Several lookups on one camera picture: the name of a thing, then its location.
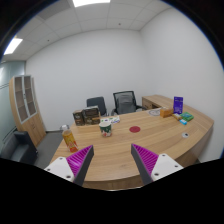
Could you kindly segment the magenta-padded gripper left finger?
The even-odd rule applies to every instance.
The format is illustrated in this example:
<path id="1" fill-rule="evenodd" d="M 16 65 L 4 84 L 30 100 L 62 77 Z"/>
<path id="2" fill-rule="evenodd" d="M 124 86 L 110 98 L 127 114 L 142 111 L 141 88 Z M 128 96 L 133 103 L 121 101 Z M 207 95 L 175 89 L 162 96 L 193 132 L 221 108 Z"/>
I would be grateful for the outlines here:
<path id="1" fill-rule="evenodd" d="M 93 156 L 94 148 L 90 145 L 68 157 L 58 157 L 45 171 L 82 186 Z"/>

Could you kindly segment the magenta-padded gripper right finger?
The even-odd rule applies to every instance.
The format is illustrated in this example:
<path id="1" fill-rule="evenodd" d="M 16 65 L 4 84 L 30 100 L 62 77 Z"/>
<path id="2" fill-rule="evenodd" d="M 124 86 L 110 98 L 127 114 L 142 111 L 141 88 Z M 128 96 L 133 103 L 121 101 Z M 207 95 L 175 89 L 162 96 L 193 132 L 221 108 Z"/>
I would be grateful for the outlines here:
<path id="1" fill-rule="evenodd" d="M 156 154 L 136 144 L 131 145 L 131 154 L 143 185 L 148 185 L 182 169 L 182 166 L 167 154 Z"/>

